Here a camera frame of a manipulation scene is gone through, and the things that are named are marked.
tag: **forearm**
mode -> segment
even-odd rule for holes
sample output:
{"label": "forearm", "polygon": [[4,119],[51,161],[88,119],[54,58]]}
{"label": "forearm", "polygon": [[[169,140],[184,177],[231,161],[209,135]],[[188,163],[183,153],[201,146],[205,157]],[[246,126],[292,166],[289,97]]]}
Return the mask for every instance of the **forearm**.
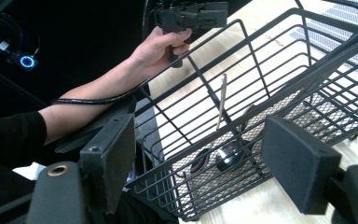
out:
{"label": "forearm", "polygon": [[[134,88],[141,80],[142,66],[128,59],[103,76],[74,88],[61,98],[102,99],[120,95]],[[48,129],[46,142],[54,141],[85,126],[110,105],[51,105],[39,111]]]}

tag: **black device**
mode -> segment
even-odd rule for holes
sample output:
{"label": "black device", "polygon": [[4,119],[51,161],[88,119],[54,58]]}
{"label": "black device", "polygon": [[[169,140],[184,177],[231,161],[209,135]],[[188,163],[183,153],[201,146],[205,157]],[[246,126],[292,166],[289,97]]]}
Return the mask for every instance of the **black device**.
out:
{"label": "black device", "polygon": [[[195,34],[199,29],[212,29],[227,25],[227,2],[189,4],[177,1],[161,1],[160,7],[155,10],[155,22],[166,32],[181,32],[190,28]],[[171,61],[177,56],[171,52]],[[181,67],[182,61],[176,62],[173,67]]]}
{"label": "black device", "polygon": [[20,49],[11,49],[9,41],[0,41],[0,54],[4,56],[7,63],[14,63],[19,67],[31,71],[38,63],[38,60],[34,57],[34,54],[22,52]]}
{"label": "black device", "polygon": [[332,223],[358,224],[358,165],[339,168],[341,155],[288,119],[266,118],[261,157],[299,212],[323,215]]}
{"label": "black device", "polygon": [[131,104],[121,103],[80,130],[83,135],[62,144],[58,153],[81,147],[78,162],[47,166],[32,194],[0,206],[0,218],[22,206],[29,206],[28,213],[15,214],[10,223],[103,223],[103,214],[114,214],[136,147]]}

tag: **wire grid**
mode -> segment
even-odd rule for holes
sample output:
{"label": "wire grid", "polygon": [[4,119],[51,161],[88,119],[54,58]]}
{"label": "wire grid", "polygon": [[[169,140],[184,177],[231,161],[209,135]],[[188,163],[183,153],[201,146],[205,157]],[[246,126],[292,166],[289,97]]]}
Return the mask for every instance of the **wire grid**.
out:
{"label": "wire grid", "polygon": [[[306,84],[289,85],[332,50],[306,38],[287,38],[294,30],[330,38],[334,48],[346,41],[304,25],[297,15],[302,12],[288,12],[252,35],[246,34],[241,21],[234,21],[190,51],[181,68],[188,76],[149,97],[136,112],[137,117],[150,114],[138,122],[138,130],[156,123],[138,139],[154,167],[129,184],[136,193],[192,220],[256,187],[271,178],[260,158],[266,115],[291,119],[330,145],[358,134],[358,63],[347,60],[338,65],[307,93],[302,91]],[[346,23],[340,27],[349,27],[345,32],[358,28]],[[222,50],[205,55],[211,43],[220,43]],[[158,76],[168,76],[170,69]],[[227,98],[222,125],[216,130],[222,74],[228,78]],[[217,159],[218,150],[233,141],[240,146],[226,158],[244,153],[220,171],[217,166],[225,158]],[[204,149],[208,153],[198,156]],[[201,160],[206,160],[202,168],[191,172]]]}
{"label": "wire grid", "polygon": [[[352,23],[358,25],[358,10],[353,7],[335,4],[331,8],[329,8],[327,11],[325,11],[325,13],[323,13],[323,15],[325,15],[326,17],[335,18],[338,20],[349,21],[349,22],[352,22]],[[308,23],[308,26],[312,27],[316,30],[324,31],[324,33],[330,34],[332,36],[349,37],[351,35],[351,32],[347,32],[342,29],[338,29],[336,27],[328,26],[328,25],[324,24],[323,22],[310,21]],[[291,34],[291,36],[297,36],[297,37],[301,36],[303,38],[305,37],[304,34],[301,32],[301,30],[298,30],[298,32],[293,32]],[[312,41],[314,41],[318,45],[323,45],[325,49],[333,49],[336,47],[335,42],[332,42],[331,39],[326,38],[323,35],[317,36],[317,35],[310,34],[310,38],[312,39]],[[358,63],[358,56],[353,57],[351,60],[353,62]]]}

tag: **black background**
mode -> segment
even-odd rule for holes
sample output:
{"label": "black background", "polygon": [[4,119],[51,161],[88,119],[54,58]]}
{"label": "black background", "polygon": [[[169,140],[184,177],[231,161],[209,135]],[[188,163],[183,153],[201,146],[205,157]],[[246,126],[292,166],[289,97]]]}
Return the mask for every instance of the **black background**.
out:
{"label": "black background", "polygon": [[[228,1],[228,14],[249,1]],[[43,108],[128,58],[143,40],[144,6],[142,0],[14,0],[4,12],[31,39],[39,35],[40,50],[32,71],[0,55],[0,117]]]}

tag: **black cable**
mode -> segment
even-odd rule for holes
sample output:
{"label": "black cable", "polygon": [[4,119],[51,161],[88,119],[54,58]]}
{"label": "black cable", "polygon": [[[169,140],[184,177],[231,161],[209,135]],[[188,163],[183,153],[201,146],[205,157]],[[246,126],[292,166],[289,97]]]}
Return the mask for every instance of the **black cable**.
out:
{"label": "black cable", "polygon": [[143,14],[143,19],[142,19],[142,38],[143,38],[143,40],[145,40],[147,38],[147,36],[149,35],[150,16],[153,14],[153,12],[156,9],[158,9],[160,7],[161,7],[161,4],[159,4],[158,6],[156,6],[150,10],[151,4],[150,4],[149,0],[145,0],[144,14]]}
{"label": "black cable", "polygon": [[12,46],[11,51],[17,52],[21,51],[32,51],[30,52],[31,56],[35,56],[36,53],[40,50],[40,36],[34,30],[31,29],[34,33],[34,38],[25,31],[20,24],[10,15],[6,13],[0,14],[0,26],[5,32],[10,36],[10,45]]}
{"label": "black cable", "polygon": [[124,92],[123,94],[119,96],[114,96],[110,98],[104,98],[104,99],[94,99],[94,100],[86,100],[86,99],[66,99],[66,98],[60,98],[51,101],[52,105],[110,105],[116,101],[122,100],[133,93],[135,93],[140,85],[136,86],[135,88],[131,89],[130,91]]}

